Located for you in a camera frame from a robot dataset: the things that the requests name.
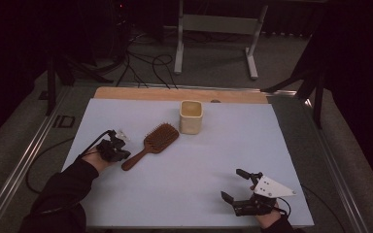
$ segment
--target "hairbrush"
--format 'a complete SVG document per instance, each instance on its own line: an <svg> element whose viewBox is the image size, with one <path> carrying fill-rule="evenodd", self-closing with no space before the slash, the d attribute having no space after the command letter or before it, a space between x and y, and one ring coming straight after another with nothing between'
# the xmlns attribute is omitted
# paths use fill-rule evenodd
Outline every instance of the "hairbrush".
<svg viewBox="0 0 373 233"><path fill-rule="evenodd" d="M162 123L151 131L144 139L144 149L122 163L123 171L128 171L147 153L160 153L171 145L180 133L169 123Z"/></svg>

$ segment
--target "white table surface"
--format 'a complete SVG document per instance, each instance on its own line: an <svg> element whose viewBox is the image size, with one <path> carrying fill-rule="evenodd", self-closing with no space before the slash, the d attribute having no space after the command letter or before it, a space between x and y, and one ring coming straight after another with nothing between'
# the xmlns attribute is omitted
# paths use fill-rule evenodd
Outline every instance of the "white table surface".
<svg viewBox="0 0 373 233"><path fill-rule="evenodd" d="M162 122L179 125L178 101L91 99L65 161L69 166L101 133L122 129L123 147L132 155ZM147 154L131 170L109 167L83 200L87 225L115 228L242 228L253 216L235 216L220 192L248 200L251 181L237 168L265 176L295 190L286 197L289 222L313 225L299 180L271 105L203 103L202 130L180 134L166 150ZM284 202L280 207L288 210Z"/></svg>

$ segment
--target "beige cup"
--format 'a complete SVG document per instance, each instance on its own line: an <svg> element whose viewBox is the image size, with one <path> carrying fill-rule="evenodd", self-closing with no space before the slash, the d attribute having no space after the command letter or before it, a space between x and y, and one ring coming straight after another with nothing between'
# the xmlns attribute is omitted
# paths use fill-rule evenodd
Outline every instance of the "beige cup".
<svg viewBox="0 0 373 233"><path fill-rule="evenodd" d="M197 134L201 131L202 104L199 101L184 100L180 107L180 132L183 134Z"/></svg>

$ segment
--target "hairbrush handle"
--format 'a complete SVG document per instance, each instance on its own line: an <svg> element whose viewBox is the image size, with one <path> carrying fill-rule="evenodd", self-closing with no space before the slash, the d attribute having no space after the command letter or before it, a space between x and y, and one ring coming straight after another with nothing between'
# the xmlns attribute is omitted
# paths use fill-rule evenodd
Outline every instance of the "hairbrush handle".
<svg viewBox="0 0 373 233"><path fill-rule="evenodd" d="M141 158L143 158L145 154L147 154L149 152L150 151L149 151L148 148L144 148L143 150L141 150L141 152L137 153L136 155L134 155L133 157L129 158L124 163L122 163L122 165L120 167L122 168L123 171L128 171L133 166L135 166L135 164L139 160L141 160Z"/></svg>

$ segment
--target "table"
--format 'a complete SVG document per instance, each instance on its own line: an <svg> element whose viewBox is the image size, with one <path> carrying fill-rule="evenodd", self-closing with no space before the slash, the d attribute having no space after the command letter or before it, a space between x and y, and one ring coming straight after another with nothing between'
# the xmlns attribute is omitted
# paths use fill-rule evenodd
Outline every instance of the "table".
<svg viewBox="0 0 373 233"><path fill-rule="evenodd" d="M179 20L178 20L178 45L175 56L175 74L182 73L184 43L184 30L205 31L205 32L223 32L236 34L253 35L253 42L249 48L245 48L248 67L250 69L251 79L256 80L258 73L254 62L254 50L261 31L262 23L265 18L268 6L262 7L261 13L257 19L255 18L239 18L239 17L215 17L215 16L199 16L184 14L184 0L179 2Z"/></svg>
<svg viewBox="0 0 373 233"><path fill-rule="evenodd" d="M289 221L298 226L314 224L275 114L263 94L255 91L100 87L94 97L85 111L64 168L100 133L111 127L119 126L127 134L131 141L124 149L134 155L143 148L145 134L158 122L167 121L177 126L180 100L202 101L204 119L198 135L181 134L165 151L146 155L128 172L119 166L110 167L95 180L92 191L82 202L88 226L256 226L252 216L235 216L220 197L221 191L236 200L251 196L251 183L235 175L237 168L252 173L263 172L295 190L296 196L286 198L292 208ZM210 103L214 99L221 103Z"/></svg>

